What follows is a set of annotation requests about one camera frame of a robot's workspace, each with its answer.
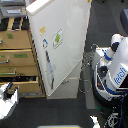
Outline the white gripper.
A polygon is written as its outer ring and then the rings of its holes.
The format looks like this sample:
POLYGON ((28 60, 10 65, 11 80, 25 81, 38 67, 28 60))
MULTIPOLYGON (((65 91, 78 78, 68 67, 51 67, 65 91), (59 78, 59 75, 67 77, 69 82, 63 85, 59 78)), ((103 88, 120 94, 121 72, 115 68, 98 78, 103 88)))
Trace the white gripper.
POLYGON ((0 87, 0 102, 11 101, 12 103, 18 102, 18 88, 11 90, 13 84, 7 83, 0 87))

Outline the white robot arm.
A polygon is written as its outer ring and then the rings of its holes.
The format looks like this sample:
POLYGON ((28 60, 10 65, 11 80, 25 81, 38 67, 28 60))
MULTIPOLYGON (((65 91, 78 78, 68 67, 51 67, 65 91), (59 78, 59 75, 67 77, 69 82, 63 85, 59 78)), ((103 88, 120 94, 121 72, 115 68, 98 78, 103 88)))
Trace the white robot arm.
POLYGON ((13 83, 9 82, 0 87, 0 121, 8 118, 19 102, 18 88, 15 88, 12 94, 8 93, 12 86, 13 83))

